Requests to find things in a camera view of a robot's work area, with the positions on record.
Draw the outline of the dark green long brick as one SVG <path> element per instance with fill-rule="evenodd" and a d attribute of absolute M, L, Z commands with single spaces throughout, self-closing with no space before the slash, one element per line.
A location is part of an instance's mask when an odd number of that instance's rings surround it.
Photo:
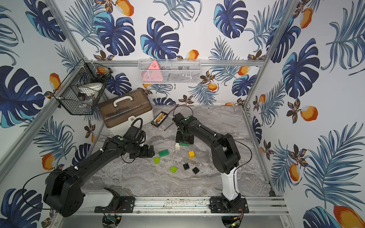
<path fill-rule="evenodd" d="M 159 151 L 158 154 L 159 154 L 159 157 L 165 157 L 165 156 L 168 156 L 170 153 L 169 153 L 168 149 L 165 149 L 165 150 Z"/>
<path fill-rule="evenodd" d="M 188 143 L 184 143 L 184 142 L 179 142 L 178 145 L 183 146 L 183 147 L 188 147 L 189 146 Z"/>

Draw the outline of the yellow square brick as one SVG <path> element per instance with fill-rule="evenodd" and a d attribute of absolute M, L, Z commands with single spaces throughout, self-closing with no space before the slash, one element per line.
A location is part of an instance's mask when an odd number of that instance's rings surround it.
<path fill-rule="evenodd" d="M 194 151 L 190 151 L 189 152 L 189 158 L 193 159 L 195 157 L 195 152 Z"/>

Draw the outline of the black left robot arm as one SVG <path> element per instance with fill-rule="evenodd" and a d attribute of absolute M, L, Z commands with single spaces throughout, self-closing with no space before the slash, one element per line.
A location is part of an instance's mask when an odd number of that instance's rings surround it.
<path fill-rule="evenodd" d="M 107 138 L 98 152 L 65 170 L 52 171 L 48 176 L 43 201 L 63 217 L 73 215 L 86 199 L 81 191 L 85 182 L 104 166 L 125 154 L 136 158 L 152 158 L 155 150 L 152 145 L 140 146 L 118 135 Z"/>

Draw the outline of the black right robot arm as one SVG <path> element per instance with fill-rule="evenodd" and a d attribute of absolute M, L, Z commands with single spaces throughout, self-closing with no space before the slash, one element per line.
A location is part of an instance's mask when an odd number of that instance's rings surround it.
<path fill-rule="evenodd" d="M 234 212 L 239 208 L 241 193 L 238 190 L 237 169 L 241 159 L 235 140 L 230 134 L 220 134 L 203 125 L 196 117 L 184 117 L 181 113 L 173 116 L 177 126 L 176 141 L 178 143 L 194 144 L 194 139 L 208 145 L 211 149 L 212 161 L 221 173 L 222 209 L 214 208 L 214 212 Z"/>

